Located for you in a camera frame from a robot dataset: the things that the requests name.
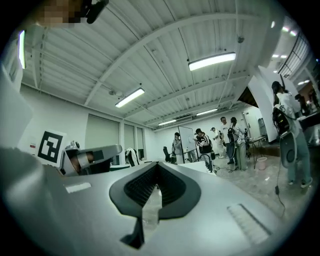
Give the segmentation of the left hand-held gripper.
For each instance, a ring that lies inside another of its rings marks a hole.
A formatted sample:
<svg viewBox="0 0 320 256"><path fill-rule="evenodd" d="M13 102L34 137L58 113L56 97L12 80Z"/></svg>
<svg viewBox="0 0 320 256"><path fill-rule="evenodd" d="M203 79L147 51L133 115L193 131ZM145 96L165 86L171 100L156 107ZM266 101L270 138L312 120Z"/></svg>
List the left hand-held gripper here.
<svg viewBox="0 0 320 256"><path fill-rule="evenodd" d="M54 167L58 173L65 177L85 176L93 173L107 173L110 171L113 157L122 152L122 146L119 144L95 148L92 152L81 151L70 148L71 141L68 141L67 135L63 132L46 130L44 131L39 147L37 158L44 165ZM82 153L92 153L92 170L89 167L77 173L71 164L70 159Z"/></svg>

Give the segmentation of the clear bottle with red cap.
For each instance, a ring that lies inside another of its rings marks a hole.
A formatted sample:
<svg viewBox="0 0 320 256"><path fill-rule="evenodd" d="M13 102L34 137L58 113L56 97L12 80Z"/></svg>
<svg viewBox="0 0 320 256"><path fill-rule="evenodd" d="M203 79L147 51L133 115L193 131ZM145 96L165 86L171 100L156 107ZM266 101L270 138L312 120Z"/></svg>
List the clear bottle with red cap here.
<svg viewBox="0 0 320 256"><path fill-rule="evenodd" d="M159 210L162 208L162 194L159 188L155 187L146 204L142 208L142 221L145 225L157 225Z"/></svg>

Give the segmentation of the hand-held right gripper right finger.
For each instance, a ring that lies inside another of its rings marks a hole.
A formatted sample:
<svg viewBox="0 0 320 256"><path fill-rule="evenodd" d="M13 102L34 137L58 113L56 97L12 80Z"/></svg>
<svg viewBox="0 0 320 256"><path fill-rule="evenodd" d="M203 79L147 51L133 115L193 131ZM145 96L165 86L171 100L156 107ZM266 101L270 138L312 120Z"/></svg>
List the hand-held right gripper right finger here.
<svg viewBox="0 0 320 256"><path fill-rule="evenodd" d="M159 222L143 256L272 256L291 236L296 220L283 220L265 204L218 176L184 166L201 195L184 217Z"/></svg>

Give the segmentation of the dark table with black legs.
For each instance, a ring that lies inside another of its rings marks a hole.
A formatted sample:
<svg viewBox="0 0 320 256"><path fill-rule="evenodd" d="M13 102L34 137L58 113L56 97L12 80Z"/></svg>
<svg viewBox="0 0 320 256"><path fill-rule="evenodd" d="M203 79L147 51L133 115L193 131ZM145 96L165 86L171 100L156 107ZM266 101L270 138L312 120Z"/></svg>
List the dark table with black legs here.
<svg viewBox="0 0 320 256"><path fill-rule="evenodd" d="M253 168L257 166L258 158L265 156L263 142L266 141L266 136L260 136L257 138L247 137L245 140L246 145L246 156L251 159L253 158Z"/></svg>

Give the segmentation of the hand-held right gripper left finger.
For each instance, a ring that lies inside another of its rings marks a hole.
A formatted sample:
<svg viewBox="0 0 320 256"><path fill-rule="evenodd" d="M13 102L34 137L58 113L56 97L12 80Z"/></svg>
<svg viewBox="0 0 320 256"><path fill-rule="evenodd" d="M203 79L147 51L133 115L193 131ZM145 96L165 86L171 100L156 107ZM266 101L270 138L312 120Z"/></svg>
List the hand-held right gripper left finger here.
<svg viewBox="0 0 320 256"><path fill-rule="evenodd" d="M144 243L142 206L157 163L101 174L63 177L45 166L57 216L71 243L68 256L155 256Z"/></svg>

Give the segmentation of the whiteboard on black stand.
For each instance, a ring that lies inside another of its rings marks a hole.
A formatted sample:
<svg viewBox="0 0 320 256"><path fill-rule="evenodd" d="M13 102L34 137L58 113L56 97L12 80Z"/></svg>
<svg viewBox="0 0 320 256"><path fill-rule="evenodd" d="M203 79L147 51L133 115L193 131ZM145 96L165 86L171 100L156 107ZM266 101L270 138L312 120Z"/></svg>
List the whiteboard on black stand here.
<svg viewBox="0 0 320 256"><path fill-rule="evenodd" d="M193 129L185 126L178 126L178 132L180 135L183 162L196 162L198 160L198 152L194 140L195 136Z"/></svg>

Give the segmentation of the grey rounded device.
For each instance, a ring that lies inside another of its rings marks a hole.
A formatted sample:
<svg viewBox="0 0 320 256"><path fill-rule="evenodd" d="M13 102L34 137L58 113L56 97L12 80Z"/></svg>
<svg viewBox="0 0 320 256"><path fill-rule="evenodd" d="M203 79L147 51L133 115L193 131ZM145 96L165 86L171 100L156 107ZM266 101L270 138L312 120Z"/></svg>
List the grey rounded device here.
<svg viewBox="0 0 320 256"><path fill-rule="evenodd" d="M297 159L297 143L291 131L285 132L280 136L279 148L282 165L286 169L293 167Z"/></svg>

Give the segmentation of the office chair with white cloth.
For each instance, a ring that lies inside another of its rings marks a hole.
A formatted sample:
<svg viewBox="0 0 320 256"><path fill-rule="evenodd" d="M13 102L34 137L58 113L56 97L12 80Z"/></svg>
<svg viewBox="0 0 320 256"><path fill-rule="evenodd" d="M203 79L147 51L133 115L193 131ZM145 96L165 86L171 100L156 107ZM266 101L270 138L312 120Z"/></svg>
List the office chair with white cloth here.
<svg viewBox="0 0 320 256"><path fill-rule="evenodd" d="M136 150L131 147L129 147L125 151L125 157L126 157L126 161L130 164L131 167L135 167L140 164Z"/></svg>

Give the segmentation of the person's left hand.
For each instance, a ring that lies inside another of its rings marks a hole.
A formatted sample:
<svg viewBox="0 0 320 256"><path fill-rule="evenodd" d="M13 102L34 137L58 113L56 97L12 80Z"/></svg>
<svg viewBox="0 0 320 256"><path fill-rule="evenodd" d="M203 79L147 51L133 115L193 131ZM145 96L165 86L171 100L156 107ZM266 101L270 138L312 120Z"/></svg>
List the person's left hand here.
<svg viewBox="0 0 320 256"><path fill-rule="evenodd" d="M75 171L79 174L82 170L88 168L90 164L94 162L94 156L90 152L85 152L72 157L70 162Z"/></svg>

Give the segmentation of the black stair railing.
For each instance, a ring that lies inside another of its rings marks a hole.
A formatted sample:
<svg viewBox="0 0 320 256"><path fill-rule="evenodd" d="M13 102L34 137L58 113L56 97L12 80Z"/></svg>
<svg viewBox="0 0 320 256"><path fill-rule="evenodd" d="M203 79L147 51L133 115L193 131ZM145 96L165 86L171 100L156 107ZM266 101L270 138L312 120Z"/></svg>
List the black stair railing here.
<svg viewBox="0 0 320 256"><path fill-rule="evenodd" d="M294 46L283 65L282 75L284 75L285 78L291 77L305 61L309 51L309 41L302 32L299 32Z"/></svg>

